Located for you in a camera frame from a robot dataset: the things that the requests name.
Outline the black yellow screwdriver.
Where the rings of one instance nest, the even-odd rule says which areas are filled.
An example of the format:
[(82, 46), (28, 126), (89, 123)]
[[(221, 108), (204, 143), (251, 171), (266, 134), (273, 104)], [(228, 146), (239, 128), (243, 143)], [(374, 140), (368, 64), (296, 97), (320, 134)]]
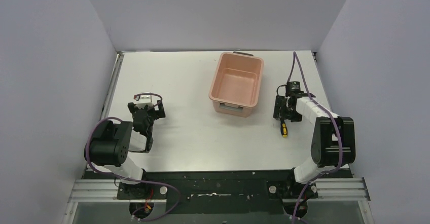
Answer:
[(285, 120), (283, 120), (283, 119), (280, 120), (280, 132), (281, 132), (282, 137), (288, 136), (288, 129), (287, 129)]

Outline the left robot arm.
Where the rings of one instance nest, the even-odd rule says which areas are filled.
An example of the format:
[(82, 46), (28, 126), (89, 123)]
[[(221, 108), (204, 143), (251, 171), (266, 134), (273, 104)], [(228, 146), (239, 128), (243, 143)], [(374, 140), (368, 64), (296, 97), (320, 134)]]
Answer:
[(108, 117), (101, 120), (90, 133), (84, 148), (84, 158), (95, 172), (101, 166), (124, 184), (145, 183), (146, 172), (128, 156), (129, 152), (149, 153), (153, 145), (154, 122), (165, 118), (162, 100), (130, 102), (127, 105), (131, 121)]

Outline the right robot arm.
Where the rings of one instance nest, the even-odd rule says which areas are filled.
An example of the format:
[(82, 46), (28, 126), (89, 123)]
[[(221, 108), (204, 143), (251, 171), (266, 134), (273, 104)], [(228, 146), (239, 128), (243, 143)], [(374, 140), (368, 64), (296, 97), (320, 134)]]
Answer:
[(287, 121), (307, 120), (313, 126), (310, 157), (292, 170), (281, 196), (298, 197), (306, 183), (321, 174), (328, 174), (356, 157), (354, 121), (331, 112), (315, 100), (315, 96), (301, 90), (298, 81), (283, 85), (285, 94), (277, 94), (273, 118), (280, 122), (280, 133), (287, 137)]

